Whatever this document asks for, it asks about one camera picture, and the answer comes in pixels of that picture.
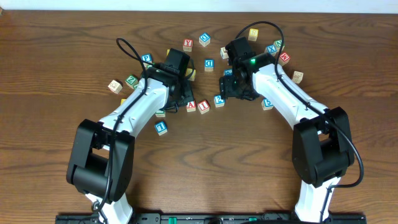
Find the red A block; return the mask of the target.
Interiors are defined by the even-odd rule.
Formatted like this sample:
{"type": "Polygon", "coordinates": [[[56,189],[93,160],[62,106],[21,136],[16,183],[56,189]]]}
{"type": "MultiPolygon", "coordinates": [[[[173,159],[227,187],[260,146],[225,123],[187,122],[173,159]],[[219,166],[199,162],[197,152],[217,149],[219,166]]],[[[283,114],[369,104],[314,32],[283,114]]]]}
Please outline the red A block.
{"type": "Polygon", "coordinates": [[[187,105],[186,105],[186,109],[187,109],[188,112],[196,111],[197,110],[197,106],[196,106],[195,101],[188,102],[187,105]]]}

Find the red I block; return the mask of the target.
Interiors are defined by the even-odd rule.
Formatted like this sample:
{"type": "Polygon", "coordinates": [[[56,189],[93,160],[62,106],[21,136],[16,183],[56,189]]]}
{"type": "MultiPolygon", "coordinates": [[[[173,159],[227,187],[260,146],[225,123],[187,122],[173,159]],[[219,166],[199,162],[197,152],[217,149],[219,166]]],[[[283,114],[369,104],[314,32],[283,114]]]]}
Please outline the red I block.
{"type": "Polygon", "coordinates": [[[210,105],[206,100],[203,100],[203,101],[197,103],[197,108],[201,114],[205,114],[205,113],[209,112],[210,105]]]}

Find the blue 2 block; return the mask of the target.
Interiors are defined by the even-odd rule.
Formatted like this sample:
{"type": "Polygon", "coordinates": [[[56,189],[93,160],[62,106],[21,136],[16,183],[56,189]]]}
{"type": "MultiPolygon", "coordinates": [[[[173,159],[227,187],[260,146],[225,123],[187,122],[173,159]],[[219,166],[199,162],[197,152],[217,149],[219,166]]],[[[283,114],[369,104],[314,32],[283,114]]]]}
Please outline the blue 2 block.
{"type": "Polygon", "coordinates": [[[219,107],[224,106],[225,100],[222,99],[222,97],[220,95],[215,95],[214,96],[214,103],[215,103],[215,107],[219,108],[219,107]]]}

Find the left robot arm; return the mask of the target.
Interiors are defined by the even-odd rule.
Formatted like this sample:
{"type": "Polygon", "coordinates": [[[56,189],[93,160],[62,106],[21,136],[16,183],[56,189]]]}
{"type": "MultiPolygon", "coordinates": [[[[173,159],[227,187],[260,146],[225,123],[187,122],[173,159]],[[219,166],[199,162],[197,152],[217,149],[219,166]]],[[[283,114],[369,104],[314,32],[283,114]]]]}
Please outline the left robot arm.
{"type": "Polygon", "coordinates": [[[77,128],[68,163],[67,182],[85,194],[102,223],[128,223],[133,209],[126,189],[132,177],[135,138],[158,110],[185,106],[193,93],[186,67],[158,63],[147,78],[111,114],[77,128]]]}

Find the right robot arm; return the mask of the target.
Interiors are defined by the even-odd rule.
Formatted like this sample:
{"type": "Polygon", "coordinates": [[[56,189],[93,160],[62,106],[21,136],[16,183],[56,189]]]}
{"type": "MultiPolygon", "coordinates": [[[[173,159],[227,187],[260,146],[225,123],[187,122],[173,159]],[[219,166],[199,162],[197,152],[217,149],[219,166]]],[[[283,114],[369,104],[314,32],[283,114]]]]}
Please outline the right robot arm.
{"type": "Polygon", "coordinates": [[[233,71],[220,79],[221,97],[263,96],[288,122],[293,130],[292,163],[302,180],[294,212],[300,221],[324,222],[333,191],[356,160],[348,115],[306,94],[270,54],[230,54],[228,62],[233,71]]]}

